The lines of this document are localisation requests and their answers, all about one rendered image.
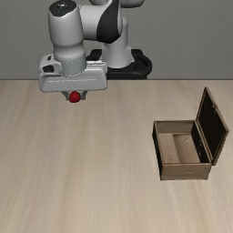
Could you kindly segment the wooden box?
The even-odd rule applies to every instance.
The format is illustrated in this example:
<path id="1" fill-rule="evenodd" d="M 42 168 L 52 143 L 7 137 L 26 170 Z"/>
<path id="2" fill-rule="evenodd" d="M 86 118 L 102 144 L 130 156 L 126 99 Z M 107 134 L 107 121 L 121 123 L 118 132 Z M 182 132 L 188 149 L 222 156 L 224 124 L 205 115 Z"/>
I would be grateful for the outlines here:
<path id="1" fill-rule="evenodd" d="M 152 137 L 161 180 L 208 178 L 212 165 L 196 121 L 155 121 Z"/>

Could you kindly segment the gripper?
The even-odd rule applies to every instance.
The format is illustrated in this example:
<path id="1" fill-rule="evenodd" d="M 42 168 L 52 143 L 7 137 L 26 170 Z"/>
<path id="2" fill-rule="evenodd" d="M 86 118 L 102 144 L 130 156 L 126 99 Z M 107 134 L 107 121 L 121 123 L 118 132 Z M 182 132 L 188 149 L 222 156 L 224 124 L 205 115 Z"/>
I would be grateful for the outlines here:
<path id="1" fill-rule="evenodd" d="M 86 69 L 68 76 L 53 54 L 42 58 L 39 66 L 39 87 L 43 92 L 61 92 L 69 101 L 69 91 L 83 91 L 80 99 L 86 100 L 88 91 L 106 89 L 107 65 L 102 61 L 87 61 Z"/>

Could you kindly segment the wooden box lid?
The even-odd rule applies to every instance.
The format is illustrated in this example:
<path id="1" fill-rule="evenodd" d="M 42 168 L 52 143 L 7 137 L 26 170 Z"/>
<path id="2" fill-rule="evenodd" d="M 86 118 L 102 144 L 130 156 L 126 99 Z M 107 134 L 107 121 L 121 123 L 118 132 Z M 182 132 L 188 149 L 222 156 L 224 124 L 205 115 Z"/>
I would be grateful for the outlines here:
<path id="1" fill-rule="evenodd" d="M 225 144 L 229 129 L 207 86 L 204 88 L 201 97 L 196 122 L 198 123 L 210 161 L 215 166 Z"/>

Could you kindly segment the red strawberry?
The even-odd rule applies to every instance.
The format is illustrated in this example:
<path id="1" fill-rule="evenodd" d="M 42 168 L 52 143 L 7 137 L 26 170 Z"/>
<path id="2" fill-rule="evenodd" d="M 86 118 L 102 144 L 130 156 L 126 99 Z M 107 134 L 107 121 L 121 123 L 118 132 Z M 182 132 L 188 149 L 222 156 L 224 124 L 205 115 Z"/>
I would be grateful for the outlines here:
<path id="1" fill-rule="evenodd" d="M 78 92 L 73 91 L 70 93 L 68 100 L 70 103 L 77 103 L 81 100 L 81 96 Z"/>

